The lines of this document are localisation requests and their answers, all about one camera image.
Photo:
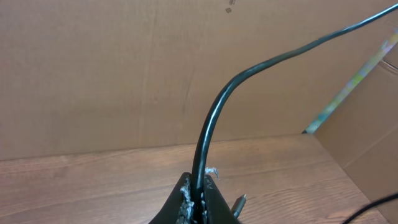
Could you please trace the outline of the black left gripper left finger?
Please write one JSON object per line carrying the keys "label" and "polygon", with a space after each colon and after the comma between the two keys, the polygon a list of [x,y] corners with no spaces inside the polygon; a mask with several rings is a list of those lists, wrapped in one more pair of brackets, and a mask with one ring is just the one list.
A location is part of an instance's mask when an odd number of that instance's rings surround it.
{"label": "black left gripper left finger", "polygon": [[168,199],[150,224],[192,223],[193,202],[190,196],[191,174],[184,172]]}

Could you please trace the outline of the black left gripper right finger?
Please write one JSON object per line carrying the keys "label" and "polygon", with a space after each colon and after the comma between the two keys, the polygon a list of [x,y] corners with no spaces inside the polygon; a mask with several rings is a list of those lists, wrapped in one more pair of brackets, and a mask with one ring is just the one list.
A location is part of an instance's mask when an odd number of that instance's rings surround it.
{"label": "black left gripper right finger", "polygon": [[210,175],[204,177],[203,222],[206,224],[240,224]]}

